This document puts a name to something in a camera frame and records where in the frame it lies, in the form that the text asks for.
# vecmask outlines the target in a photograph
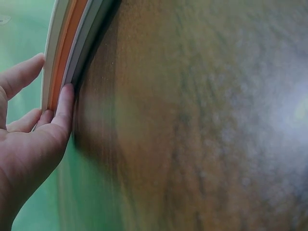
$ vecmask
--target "brown surface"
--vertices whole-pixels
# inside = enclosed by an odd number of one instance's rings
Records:
[[[308,3],[123,0],[75,136],[128,231],[306,230]]]

